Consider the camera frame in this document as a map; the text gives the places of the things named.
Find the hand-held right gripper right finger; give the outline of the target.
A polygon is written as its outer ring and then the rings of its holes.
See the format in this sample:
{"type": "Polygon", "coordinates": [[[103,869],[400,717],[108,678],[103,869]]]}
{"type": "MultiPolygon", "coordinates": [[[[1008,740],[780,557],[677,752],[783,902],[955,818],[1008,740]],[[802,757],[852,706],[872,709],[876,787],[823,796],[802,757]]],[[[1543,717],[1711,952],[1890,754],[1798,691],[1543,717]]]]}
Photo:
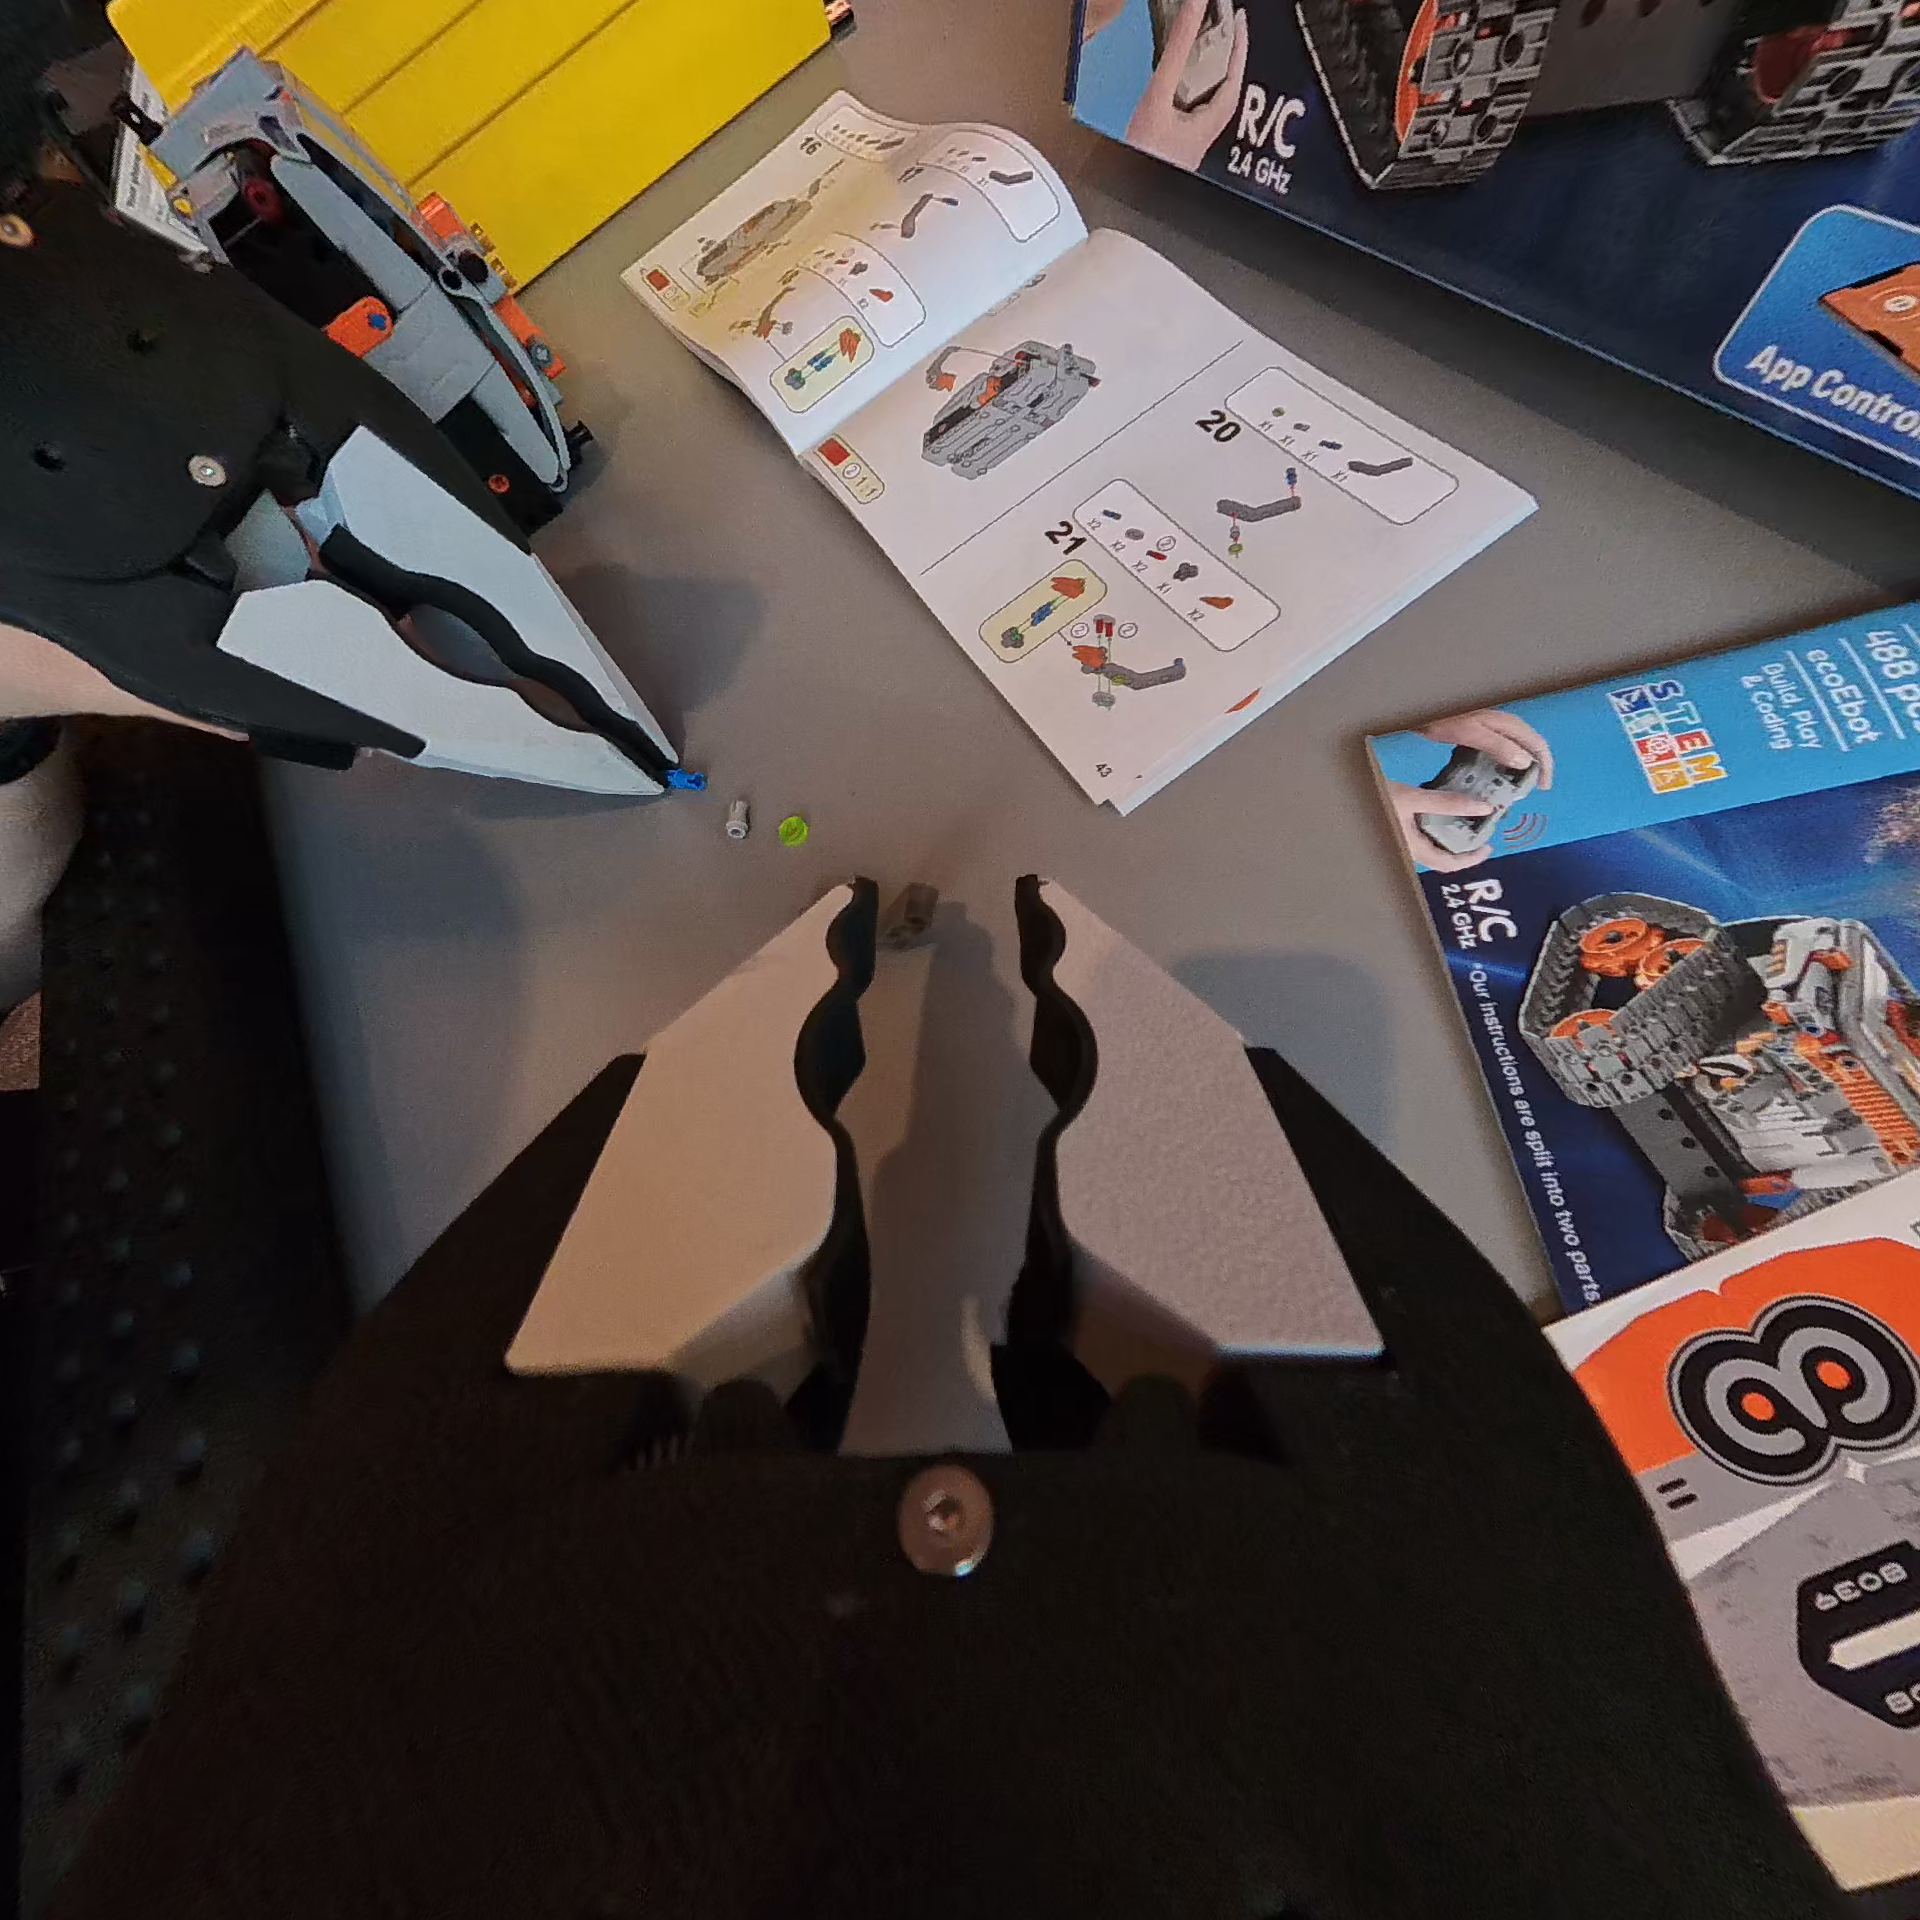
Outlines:
{"type": "Polygon", "coordinates": [[[1138,1380],[1380,1360],[1240,1031],[1056,879],[1016,879],[1014,931],[1048,1114],[996,1343],[1011,1444],[1078,1448],[1138,1380]]]}

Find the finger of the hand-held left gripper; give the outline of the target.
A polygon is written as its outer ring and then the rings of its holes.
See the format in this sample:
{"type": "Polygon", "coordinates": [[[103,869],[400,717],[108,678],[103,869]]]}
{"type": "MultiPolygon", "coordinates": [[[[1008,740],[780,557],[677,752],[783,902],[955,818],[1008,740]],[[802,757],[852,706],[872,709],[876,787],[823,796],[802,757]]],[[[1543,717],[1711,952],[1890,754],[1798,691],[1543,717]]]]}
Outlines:
{"type": "Polygon", "coordinates": [[[336,582],[243,594],[220,650],[419,738],[414,759],[426,768],[608,797],[664,790],[614,744],[555,726],[518,692],[440,671],[382,612],[336,582]]]}
{"type": "Polygon", "coordinates": [[[603,738],[644,774],[678,750],[530,550],[365,427],[292,507],[319,572],[372,603],[430,664],[518,692],[563,728],[603,738]]]}

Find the open instruction booklet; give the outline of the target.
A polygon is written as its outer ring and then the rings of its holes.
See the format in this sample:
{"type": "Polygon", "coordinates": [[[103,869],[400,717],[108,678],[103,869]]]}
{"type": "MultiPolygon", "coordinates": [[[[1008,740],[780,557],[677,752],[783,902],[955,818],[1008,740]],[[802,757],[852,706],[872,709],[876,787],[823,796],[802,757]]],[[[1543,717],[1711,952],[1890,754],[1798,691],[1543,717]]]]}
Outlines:
{"type": "Polygon", "coordinates": [[[1116,814],[1536,512],[1011,131],[837,92],[621,278],[1116,814]]]}

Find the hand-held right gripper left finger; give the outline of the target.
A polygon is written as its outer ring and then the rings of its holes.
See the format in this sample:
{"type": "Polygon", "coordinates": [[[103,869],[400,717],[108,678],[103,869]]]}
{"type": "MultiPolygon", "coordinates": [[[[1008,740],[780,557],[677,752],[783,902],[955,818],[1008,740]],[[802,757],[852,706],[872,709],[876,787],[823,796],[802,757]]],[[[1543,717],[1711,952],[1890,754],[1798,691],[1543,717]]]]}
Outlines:
{"type": "Polygon", "coordinates": [[[854,878],[642,1052],[504,1363],[520,1379],[751,1379],[846,1420],[872,1302],[854,1143],[877,884],[854,878]]]}

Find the blue toy manual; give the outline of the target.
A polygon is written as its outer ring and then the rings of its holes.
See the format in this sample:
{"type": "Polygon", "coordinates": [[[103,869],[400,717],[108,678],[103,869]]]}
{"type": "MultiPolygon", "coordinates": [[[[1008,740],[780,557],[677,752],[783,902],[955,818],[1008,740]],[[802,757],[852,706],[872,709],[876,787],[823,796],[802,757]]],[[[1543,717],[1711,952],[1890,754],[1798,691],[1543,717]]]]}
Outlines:
{"type": "Polygon", "coordinates": [[[1916,603],[1365,750],[1565,1309],[1916,1170],[1916,603]]]}

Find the orange grey sticker sheet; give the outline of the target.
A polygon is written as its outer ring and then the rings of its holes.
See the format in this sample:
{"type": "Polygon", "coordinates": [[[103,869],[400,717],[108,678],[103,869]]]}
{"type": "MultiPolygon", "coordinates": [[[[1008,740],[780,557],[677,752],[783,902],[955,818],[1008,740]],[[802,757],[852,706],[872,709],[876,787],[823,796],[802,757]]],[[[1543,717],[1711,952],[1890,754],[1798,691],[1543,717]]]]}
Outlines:
{"type": "Polygon", "coordinates": [[[1916,1915],[1917,1174],[1544,1335],[1802,1834],[1859,1915],[1916,1915]]]}

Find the black perforated mat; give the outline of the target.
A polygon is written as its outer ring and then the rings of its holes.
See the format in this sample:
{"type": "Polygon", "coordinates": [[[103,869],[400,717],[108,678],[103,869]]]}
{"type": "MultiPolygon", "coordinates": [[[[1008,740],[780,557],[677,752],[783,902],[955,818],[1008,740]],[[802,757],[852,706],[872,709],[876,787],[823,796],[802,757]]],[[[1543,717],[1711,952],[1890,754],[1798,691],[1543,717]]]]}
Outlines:
{"type": "Polygon", "coordinates": [[[261,766],[78,728],[28,1195],[15,1914],[154,1739],[208,1574],[348,1325],[261,766]]]}

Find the grey desk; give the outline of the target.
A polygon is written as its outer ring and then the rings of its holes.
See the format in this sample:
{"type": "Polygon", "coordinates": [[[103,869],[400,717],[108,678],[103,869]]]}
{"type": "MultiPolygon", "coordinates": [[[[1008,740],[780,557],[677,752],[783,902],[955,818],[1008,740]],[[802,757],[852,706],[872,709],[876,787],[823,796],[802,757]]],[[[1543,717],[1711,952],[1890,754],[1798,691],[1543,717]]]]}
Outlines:
{"type": "Polygon", "coordinates": [[[1916,503],[1320,232],[1064,108],[1069,4],[854,4],[854,29],[535,284],[603,451],[542,550],[711,790],[663,805],[270,764],[350,1280],[374,1300],[603,1064],[847,876],[942,928],[864,1000],[847,1103],[911,1354],[1011,1282],[1045,1099],[1014,883],[1062,879],[1307,1075],[1557,1307],[1362,740],[1916,598],[1916,503]],[[816,102],[1038,143],[1264,334],[1500,469],[1536,514],[1130,818],[1093,806],[872,542],[620,275],[816,102]],[[734,843],[734,799],[751,835],[734,843]],[[802,847],[776,822],[808,822],[802,847]]]}

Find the grey orange toy robot build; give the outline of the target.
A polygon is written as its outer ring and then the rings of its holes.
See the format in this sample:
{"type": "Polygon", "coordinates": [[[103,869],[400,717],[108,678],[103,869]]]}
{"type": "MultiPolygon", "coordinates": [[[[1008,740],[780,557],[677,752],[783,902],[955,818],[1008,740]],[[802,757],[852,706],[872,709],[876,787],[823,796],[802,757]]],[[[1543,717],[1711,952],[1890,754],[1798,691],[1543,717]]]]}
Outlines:
{"type": "Polygon", "coordinates": [[[533,534],[568,494],[590,429],[563,416],[563,360],[495,253],[416,199],[284,64],[232,52],[181,108],[131,68],[112,102],[124,178],[162,238],[239,271],[386,378],[533,534]]]}

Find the person's left hand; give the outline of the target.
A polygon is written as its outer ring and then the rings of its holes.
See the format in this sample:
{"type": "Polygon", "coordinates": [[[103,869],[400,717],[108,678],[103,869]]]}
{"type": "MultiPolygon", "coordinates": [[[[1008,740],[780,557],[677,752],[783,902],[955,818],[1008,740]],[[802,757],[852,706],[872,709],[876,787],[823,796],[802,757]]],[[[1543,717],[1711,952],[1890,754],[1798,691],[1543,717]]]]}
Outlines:
{"type": "Polygon", "coordinates": [[[232,740],[248,738],[244,732],[143,702],[58,643],[2,623],[2,722],[66,715],[147,717],[232,740]]]}

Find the yellow box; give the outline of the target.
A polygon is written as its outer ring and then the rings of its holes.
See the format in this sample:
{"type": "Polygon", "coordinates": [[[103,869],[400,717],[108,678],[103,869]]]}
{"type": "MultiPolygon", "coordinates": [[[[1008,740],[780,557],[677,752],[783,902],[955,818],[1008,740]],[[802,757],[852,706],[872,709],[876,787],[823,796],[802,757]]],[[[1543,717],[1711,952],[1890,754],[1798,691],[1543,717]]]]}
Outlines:
{"type": "Polygon", "coordinates": [[[820,2],[117,2],[168,108],[239,47],[533,284],[820,52],[820,2]]]}

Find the blue toy robot box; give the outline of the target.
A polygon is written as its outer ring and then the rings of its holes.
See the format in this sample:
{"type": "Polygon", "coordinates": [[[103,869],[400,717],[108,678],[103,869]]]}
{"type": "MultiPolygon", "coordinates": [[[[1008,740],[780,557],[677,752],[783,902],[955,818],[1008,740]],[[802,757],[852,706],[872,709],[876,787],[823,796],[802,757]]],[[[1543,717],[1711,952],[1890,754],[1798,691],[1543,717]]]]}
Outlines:
{"type": "Polygon", "coordinates": [[[1916,2],[1074,4],[1071,116],[1916,496],[1916,2]]]}

